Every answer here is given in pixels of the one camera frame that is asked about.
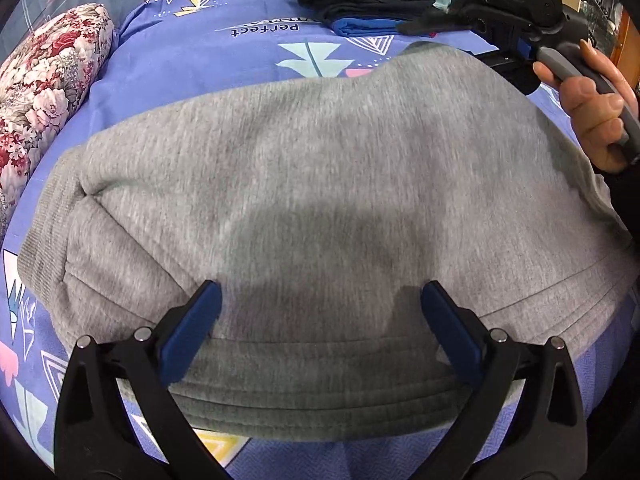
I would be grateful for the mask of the right hand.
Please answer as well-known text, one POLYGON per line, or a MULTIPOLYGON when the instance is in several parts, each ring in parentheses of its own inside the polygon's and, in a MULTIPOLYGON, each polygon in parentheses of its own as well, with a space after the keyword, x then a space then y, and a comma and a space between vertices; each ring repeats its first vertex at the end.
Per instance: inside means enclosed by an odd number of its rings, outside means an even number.
POLYGON ((593 165, 601 171, 617 174, 628 166, 618 145, 624 132, 620 114, 626 103, 638 115, 638 101, 628 81, 606 55, 585 40, 580 42, 580 50, 584 61, 612 82, 616 88, 614 93, 600 94, 596 84, 587 77, 559 82, 541 62, 535 62, 533 70, 541 82, 559 91, 562 109, 570 116, 579 144, 593 165))

